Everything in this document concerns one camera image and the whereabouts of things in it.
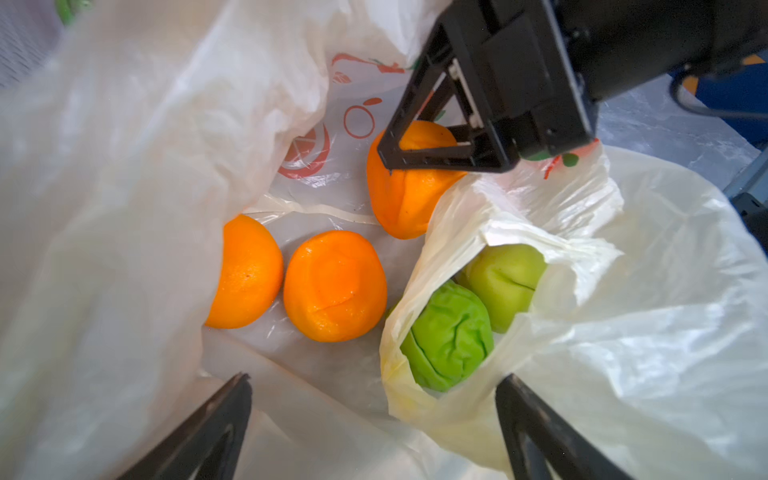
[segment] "red printed logo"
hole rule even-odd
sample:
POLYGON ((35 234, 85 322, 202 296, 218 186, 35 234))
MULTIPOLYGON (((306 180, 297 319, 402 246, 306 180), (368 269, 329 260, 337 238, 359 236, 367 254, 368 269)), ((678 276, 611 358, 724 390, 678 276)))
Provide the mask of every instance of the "red printed logo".
POLYGON ((304 178, 316 174, 326 163, 331 151, 331 140, 328 129, 323 126, 323 142, 319 145, 318 130, 320 125, 309 131, 303 137, 296 137, 288 147, 283 165, 278 170, 281 175, 288 178, 304 178))

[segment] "yellow-green fruit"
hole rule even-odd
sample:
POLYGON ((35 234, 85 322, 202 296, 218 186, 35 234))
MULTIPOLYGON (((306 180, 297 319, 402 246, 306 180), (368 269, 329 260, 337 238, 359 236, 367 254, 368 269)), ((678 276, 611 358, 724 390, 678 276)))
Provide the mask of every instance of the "yellow-green fruit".
POLYGON ((486 247, 456 276, 456 282, 477 295, 488 309, 491 328, 505 333, 520 312, 531 305, 544 256, 530 245, 486 247))

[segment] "gray marble surface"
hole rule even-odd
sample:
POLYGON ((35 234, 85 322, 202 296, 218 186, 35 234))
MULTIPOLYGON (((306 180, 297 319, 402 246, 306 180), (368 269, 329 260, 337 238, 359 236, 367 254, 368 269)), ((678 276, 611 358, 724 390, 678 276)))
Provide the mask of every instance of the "gray marble surface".
MULTIPOLYGON (((667 91, 670 81, 662 75, 601 105, 598 137, 683 165, 725 188, 760 151, 719 118, 679 109, 667 91)), ((700 104, 684 93, 686 101, 700 104)))

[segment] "green fruit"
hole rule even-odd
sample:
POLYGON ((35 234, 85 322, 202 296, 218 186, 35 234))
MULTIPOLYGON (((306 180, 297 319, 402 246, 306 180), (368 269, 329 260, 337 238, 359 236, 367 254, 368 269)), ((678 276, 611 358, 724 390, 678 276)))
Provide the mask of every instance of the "green fruit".
POLYGON ((400 350, 416 383, 446 392, 493 350, 488 311, 474 293, 449 280, 429 297, 400 350))
POLYGON ((456 276, 488 309, 491 328, 505 333, 520 312, 531 305, 541 275, 547 269, 544 256, 530 245, 486 247, 456 276))

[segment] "orange object in background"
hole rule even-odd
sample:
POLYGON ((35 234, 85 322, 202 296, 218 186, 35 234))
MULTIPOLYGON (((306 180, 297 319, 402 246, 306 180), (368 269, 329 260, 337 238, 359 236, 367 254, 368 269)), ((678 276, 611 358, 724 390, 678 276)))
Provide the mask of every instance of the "orange object in background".
POLYGON ((283 284, 283 254, 264 225, 238 215, 224 226, 219 290, 205 324, 218 329, 248 325, 267 311, 283 284))
POLYGON ((371 243, 331 230, 302 243, 288 264, 283 303, 293 325, 317 342, 368 333, 386 308, 386 276, 371 243))
MULTIPOLYGON (((427 231, 429 219, 440 197, 467 173, 453 170, 387 170, 382 163, 379 141, 368 152, 368 194, 376 219, 395 238, 407 240, 427 231)), ((453 147, 451 131, 431 121, 414 121, 402 136, 400 148, 453 147)))

